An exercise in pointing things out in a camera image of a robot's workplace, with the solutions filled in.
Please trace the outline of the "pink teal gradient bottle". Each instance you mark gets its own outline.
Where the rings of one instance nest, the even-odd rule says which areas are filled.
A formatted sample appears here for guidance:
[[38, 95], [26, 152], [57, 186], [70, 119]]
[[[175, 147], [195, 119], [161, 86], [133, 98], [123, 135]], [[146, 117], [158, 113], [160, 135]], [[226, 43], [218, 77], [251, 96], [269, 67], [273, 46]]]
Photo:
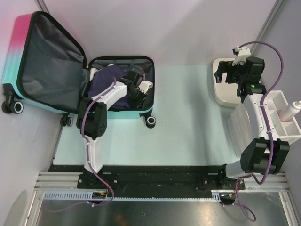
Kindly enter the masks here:
[[301, 102], [294, 101], [287, 105], [283, 110], [279, 111], [278, 116], [281, 122], [286, 122], [301, 111]]

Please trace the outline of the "pink and teal children's suitcase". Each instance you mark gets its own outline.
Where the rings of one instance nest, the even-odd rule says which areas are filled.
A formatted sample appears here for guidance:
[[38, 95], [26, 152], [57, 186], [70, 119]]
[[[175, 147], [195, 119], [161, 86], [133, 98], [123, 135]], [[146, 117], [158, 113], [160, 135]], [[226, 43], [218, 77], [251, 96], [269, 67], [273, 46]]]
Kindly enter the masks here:
[[50, 14], [35, 11], [14, 22], [2, 76], [2, 111], [20, 114], [24, 103], [61, 114], [62, 126], [73, 124], [82, 98], [88, 97], [90, 69], [109, 64], [153, 82], [140, 110], [132, 110], [126, 97], [108, 111], [110, 118], [144, 117], [155, 126], [151, 115], [155, 91], [155, 66], [146, 56], [102, 56], [87, 61], [81, 45]]

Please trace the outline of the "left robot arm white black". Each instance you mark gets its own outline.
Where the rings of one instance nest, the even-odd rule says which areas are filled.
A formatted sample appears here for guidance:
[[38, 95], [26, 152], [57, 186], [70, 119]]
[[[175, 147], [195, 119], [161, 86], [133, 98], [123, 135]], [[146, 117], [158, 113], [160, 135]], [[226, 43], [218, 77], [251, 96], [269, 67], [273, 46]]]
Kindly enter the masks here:
[[84, 97], [80, 101], [76, 125], [86, 142], [85, 169], [91, 172], [87, 182], [93, 188], [101, 187], [104, 182], [103, 175], [98, 173], [103, 163], [96, 146], [97, 141], [107, 129], [108, 110], [123, 97], [128, 99], [132, 110], [140, 110], [151, 88], [153, 88], [153, 82], [144, 80], [142, 76], [130, 71], [122, 78], [114, 78], [104, 91], [92, 97]]

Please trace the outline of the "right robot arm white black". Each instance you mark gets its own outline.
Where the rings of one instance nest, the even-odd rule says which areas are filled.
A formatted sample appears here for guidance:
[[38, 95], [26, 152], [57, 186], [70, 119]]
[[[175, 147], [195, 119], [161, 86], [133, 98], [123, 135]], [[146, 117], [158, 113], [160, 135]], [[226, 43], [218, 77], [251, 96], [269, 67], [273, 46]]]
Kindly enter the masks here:
[[234, 179], [255, 177], [262, 184], [268, 175], [279, 173], [290, 150], [288, 141], [282, 140], [275, 129], [266, 100], [267, 90], [261, 84], [261, 74], [265, 68], [263, 59], [248, 56], [242, 61], [214, 60], [213, 72], [215, 83], [222, 81], [237, 84], [237, 96], [240, 104], [230, 117], [234, 126], [229, 128], [233, 141], [247, 138], [246, 147], [241, 149], [240, 159], [225, 165], [225, 172], [218, 175], [217, 184], [228, 189]]

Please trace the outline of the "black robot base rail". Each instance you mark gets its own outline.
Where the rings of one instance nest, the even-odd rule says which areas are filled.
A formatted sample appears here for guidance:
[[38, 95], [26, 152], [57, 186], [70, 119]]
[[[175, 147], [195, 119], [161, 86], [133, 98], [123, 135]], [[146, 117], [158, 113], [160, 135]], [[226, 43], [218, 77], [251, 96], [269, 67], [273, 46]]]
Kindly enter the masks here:
[[51, 165], [50, 172], [78, 172], [77, 188], [105, 190], [92, 196], [94, 203], [117, 200], [180, 200], [211, 198], [213, 190], [245, 190], [243, 180], [226, 177], [224, 165], [118, 166], [105, 165], [94, 175], [83, 166]]

